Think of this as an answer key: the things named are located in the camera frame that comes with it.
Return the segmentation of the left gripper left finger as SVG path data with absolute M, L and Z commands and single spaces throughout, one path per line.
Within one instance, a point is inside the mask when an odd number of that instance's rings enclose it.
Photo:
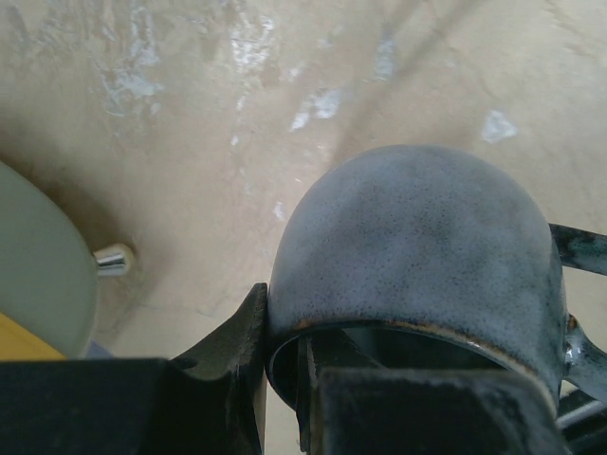
M 5 454 L 260 454 L 267 286 L 172 358 L 1 366 Z

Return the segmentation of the grey-blue round mug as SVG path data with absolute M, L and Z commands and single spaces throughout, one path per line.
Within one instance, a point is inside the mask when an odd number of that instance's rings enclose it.
M 268 289 L 267 377 L 297 398 L 298 340 L 365 327 L 437 338 L 530 379 L 606 398 L 606 355 L 562 271 L 606 271 L 603 235 L 545 220 L 509 175 L 458 150 L 394 145 L 321 177 L 293 211 Z

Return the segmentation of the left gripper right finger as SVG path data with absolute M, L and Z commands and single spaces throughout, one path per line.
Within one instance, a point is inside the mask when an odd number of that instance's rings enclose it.
M 298 342 L 307 454 L 565 454 L 540 391 L 505 370 L 388 369 L 345 334 Z

